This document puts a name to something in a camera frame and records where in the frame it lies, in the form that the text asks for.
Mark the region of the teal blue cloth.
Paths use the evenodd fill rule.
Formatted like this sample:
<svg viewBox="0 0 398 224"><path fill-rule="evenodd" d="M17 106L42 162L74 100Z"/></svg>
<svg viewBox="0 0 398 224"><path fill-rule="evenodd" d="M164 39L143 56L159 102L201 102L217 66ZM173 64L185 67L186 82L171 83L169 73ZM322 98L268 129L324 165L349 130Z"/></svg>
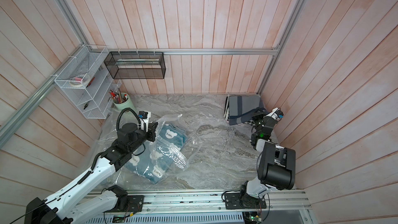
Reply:
<svg viewBox="0 0 398 224"><path fill-rule="evenodd" d="M172 123L165 123L159 130L154 142L146 141L145 149L139 156L133 155L125 164L127 170L157 184L166 177L171 167L185 169L188 159L181 149L188 141L186 130Z"/></svg>

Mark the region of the clear plastic vacuum bag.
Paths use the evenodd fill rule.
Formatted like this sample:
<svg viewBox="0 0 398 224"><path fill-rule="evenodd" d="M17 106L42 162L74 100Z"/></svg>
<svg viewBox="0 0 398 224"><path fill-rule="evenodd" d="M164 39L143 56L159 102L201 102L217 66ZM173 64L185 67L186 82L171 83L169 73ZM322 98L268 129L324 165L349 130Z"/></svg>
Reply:
<svg viewBox="0 0 398 224"><path fill-rule="evenodd" d="M115 174L102 180L96 189L119 185L131 190L137 179L157 184L188 169L203 145L202 139L189 130L182 115L165 115L156 120L154 142L146 141Z"/></svg>

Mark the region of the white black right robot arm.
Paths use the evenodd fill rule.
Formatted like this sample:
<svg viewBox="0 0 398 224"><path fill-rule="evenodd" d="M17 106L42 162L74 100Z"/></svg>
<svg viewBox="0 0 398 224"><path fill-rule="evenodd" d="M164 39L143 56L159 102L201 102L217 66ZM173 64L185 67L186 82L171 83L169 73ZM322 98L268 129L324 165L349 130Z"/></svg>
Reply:
<svg viewBox="0 0 398 224"><path fill-rule="evenodd" d="M279 108L271 112L257 108L252 113L254 126L250 143L260 155L256 163L257 176L240 188L239 201L245 208L259 206L270 191L290 190L295 184L295 150L281 147L271 139L274 127L283 116Z"/></svg>

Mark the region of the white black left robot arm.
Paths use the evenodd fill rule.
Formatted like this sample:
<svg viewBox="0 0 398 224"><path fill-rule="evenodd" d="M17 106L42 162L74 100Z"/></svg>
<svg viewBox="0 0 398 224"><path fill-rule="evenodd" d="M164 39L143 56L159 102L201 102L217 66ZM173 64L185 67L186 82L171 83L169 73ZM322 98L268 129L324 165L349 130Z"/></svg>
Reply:
<svg viewBox="0 0 398 224"><path fill-rule="evenodd" d="M146 141L155 140L157 122L140 130L135 123L117 126L117 139L98 153L85 172L57 192L41 200L35 198L26 208L26 224L80 224L110 210L127 211L126 190L114 185L85 203L80 201L103 180L118 172Z"/></svg>

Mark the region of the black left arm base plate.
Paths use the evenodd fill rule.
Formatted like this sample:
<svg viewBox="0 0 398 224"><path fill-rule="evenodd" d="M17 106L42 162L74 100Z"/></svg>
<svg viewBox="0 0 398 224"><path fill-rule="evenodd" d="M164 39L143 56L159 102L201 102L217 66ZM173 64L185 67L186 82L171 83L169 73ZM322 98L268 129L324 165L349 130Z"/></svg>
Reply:
<svg viewBox="0 0 398 224"><path fill-rule="evenodd" d="M116 206L106 212L109 213L138 213L143 209L144 203L144 195L128 195L121 197L121 200L118 199Z"/></svg>

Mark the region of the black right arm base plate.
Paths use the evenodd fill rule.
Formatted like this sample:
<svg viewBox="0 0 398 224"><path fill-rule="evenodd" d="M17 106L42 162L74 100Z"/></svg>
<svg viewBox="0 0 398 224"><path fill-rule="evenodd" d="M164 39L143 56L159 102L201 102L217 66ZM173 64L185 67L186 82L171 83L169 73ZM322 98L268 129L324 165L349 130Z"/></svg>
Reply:
<svg viewBox="0 0 398 224"><path fill-rule="evenodd" d="M235 191L226 191L221 195L221 198L226 209L263 209L267 207L265 200Z"/></svg>

